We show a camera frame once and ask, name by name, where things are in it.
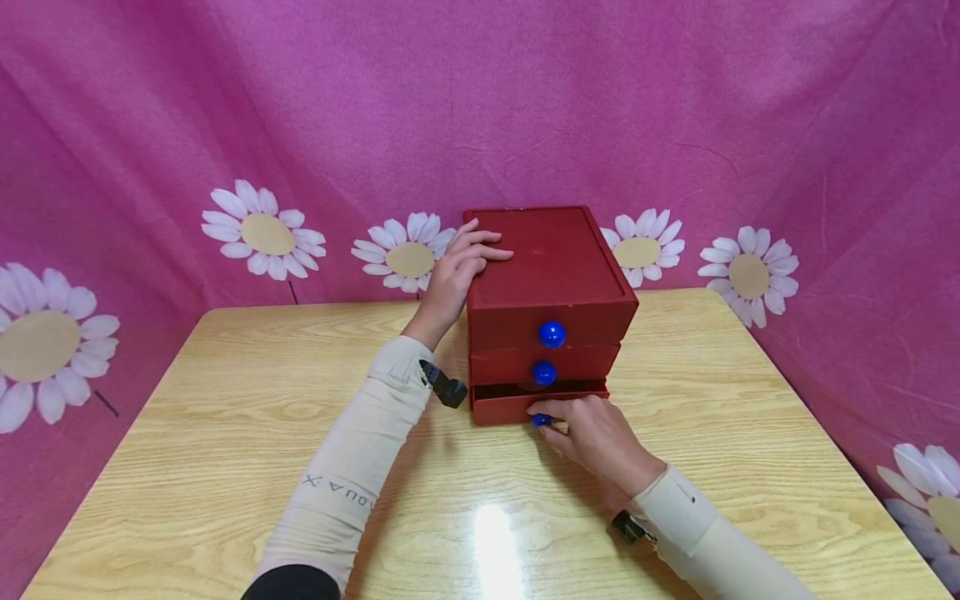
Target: hand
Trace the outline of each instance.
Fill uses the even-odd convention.
[[[566,433],[550,425],[540,428],[547,443],[631,498],[649,488],[666,469],[666,463],[640,444],[623,413],[607,399],[542,400],[527,413],[565,420]]]
[[[514,251],[484,246],[500,241],[500,234],[477,231],[480,222],[473,219],[457,230],[446,253],[433,267],[420,308],[403,335],[419,341],[433,351],[441,338],[456,323],[467,300],[474,276],[487,268],[488,260],[507,260]]]

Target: pink fabric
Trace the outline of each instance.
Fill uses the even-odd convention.
[[[0,263],[121,326],[104,400],[0,436],[0,598],[205,311],[412,298],[351,255],[410,213],[585,203],[613,232],[669,209],[679,265],[642,289],[706,285],[703,249],[768,228],[800,288],[751,331],[880,497],[903,491],[877,466],[916,488],[895,446],[960,456],[958,33],[951,0],[7,2]],[[302,211],[319,271],[221,255],[201,213],[234,180]],[[922,551],[960,590],[956,549]]]

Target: left hand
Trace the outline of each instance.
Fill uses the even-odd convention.
[[[460,317],[470,283],[487,268],[487,261],[507,260],[514,255],[512,250],[485,246],[500,241],[500,234],[477,231],[479,225],[480,222],[473,219],[457,230],[446,253],[434,265],[417,314],[403,329],[402,335],[417,340],[431,352]]]

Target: wood grain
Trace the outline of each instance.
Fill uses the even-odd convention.
[[[948,598],[727,305],[640,294],[610,376],[647,446],[821,598]],[[300,471],[413,303],[206,315],[25,598],[240,596]],[[466,375],[463,323],[438,351]],[[374,510],[350,598],[687,598],[606,531],[596,482],[532,427],[432,401]]]

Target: black sleeve cuff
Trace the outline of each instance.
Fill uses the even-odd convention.
[[[315,566],[285,564],[257,577],[241,600],[340,600],[340,588]]]

